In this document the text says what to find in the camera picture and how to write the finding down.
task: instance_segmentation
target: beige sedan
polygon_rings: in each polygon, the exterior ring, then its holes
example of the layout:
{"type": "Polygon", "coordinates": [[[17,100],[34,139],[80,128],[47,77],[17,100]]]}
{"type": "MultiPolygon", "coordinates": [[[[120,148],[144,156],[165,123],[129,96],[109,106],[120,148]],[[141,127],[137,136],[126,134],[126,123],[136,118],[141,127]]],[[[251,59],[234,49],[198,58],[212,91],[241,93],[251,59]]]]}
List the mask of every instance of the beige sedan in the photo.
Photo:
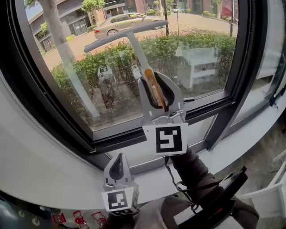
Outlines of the beige sedan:
{"type": "Polygon", "coordinates": [[[93,29],[96,39],[102,39],[107,36],[118,33],[121,30],[126,30],[140,25],[146,25],[153,21],[160,21],[161,18],[150,17],[140,13],[125,13],[119,14],[106,19],[99,27],[93,29]]]}

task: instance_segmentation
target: gray floor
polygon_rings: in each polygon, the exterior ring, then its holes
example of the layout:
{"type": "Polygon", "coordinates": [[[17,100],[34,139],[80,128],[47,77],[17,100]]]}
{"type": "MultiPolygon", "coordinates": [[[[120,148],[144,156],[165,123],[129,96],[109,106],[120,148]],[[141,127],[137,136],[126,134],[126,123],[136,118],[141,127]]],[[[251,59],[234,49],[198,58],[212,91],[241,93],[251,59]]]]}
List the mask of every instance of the gray floor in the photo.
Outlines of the gray floor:
{"type": "MultiPolygon", "coordinates": [[[[237,193],[238,197],[242,194],[257,191],[268,186],[275,172],[281,166],[280,161],[274,164],[272,159],[286,149],[286,133],[282,133],[284,126],[283,120],[279,119],[258,143],[249,149],[241,158],[217,173],[215,177],[217,179],[224,178],[230,172],[234,172],[245,165],[248,180],[237,193]]],[[[286,219],[273,217],[260,219],[257,228],[282,229],[283,227],[286,228],[286,219]]]]}

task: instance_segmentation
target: sky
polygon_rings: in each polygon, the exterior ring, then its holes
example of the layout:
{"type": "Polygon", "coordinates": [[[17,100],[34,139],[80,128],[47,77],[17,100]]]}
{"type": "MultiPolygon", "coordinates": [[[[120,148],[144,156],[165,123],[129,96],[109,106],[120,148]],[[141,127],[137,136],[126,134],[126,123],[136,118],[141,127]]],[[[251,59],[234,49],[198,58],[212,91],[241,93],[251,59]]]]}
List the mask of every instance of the sky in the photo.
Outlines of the sky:
{"type": "Polygon", "coordinates": [[[27,18],[28,20],[30,20],[33,16],[35,16],[37,13],[42,11],[42,7],[41,5],[38,3],[36,4],[34,7],[32,8],[27,8],[26,9],[26,14],[27,14],[27,18]]]}

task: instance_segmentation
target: street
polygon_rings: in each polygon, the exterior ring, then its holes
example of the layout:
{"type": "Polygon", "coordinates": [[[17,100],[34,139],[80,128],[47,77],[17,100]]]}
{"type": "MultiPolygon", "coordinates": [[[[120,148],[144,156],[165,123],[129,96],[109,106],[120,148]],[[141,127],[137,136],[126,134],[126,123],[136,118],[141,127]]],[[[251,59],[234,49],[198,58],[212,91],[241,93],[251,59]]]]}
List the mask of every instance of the street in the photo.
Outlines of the street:
{"type": "MultiPolygon", "coordinates": [[[[187,13],[179,13],[178,17],[176,13],[171,13],[171,15],[168,16],[169,21],[169,31],[170,32],[179,32],[189,30],[191,28],[196,28],[200,30],[212,30],[215,32],[224,32],[229,33],[230,30],[230,24],[223,20],[217,20],[216,18],[207,18],[202,17],[201,15],[195,15],[195,14],[187,14],[187,13]]],[[[233,34],[234,36],[237,35],[237,26],[233,26],[233,34]]],[[[136,36],[139,40],[144,39],[146,36],[155,36],[155,35],[164,35],[165,34],[165,28],[159,29],[159,30],[150,30],[150,31],[144,31],[141,33],[137,33],[136,36]]],[[[76,60],[81,60],[84,58],[84,46],[94,42],[96,39],[94,37],[93,32],[85,33],[82,35],[79,35],[75,37],[72,41],[69,41],[69,46],[75,56],[76,60]]],[[[46,53],[43,56],[45,63],[47,67],[51,70],[54,66],[59,64],[61,62],[61,58],[58,54],[58,51],[56,49],[46,53]]]]}

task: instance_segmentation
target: window frame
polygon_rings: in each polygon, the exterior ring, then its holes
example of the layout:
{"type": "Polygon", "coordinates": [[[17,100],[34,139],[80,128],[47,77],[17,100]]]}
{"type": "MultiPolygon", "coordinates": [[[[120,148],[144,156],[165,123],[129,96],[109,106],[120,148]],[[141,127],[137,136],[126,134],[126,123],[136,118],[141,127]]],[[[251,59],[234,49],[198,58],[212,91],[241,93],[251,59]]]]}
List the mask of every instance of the window frame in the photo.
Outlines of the window frame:
{"type": "MultiPolygon", "coordinates": [[[[205,148],[211,150],[224,137],[230,129],[231,120],[236,117],[253,85],[259,68],[257,63],[262,60],[267,33],[267,27],[264,26],[268,20],[265,17],[267,0],[262,2],[263,4],[260,2],[259,5],[255,0],[239,1],[239,8],[244,10],[239,10],[236,49],[225,89],[185,105],[186,121],[189,125],[217,115],[206,138],[190,146],[195,152],[205,148]]],[[[18,63],[14,70],[24,76],[23,81],[29,92],[37,99],[28,100],[20,85],[13,81],[14,77],[7,77],[6,80],[20,101],[44,128],[65,146],[101,170],[110,160],[106,152],[146,141],[140,118],[92,132],[65,99],[41,57],[28,24],[24,3],[5,3],[7,5],[2,10],[7,14],[5,26],[9,31],[6,41],[7,47],[12,50],[12,55],[5,61],[13,60],[18,63]],[[47,114],[37,109],[35,104],[41,104],[41,108],[47,111],[47,114]]],[[[132,166],[132,174],[161,167],[162,162],[162,158],[157,158],[132,166]]]]}

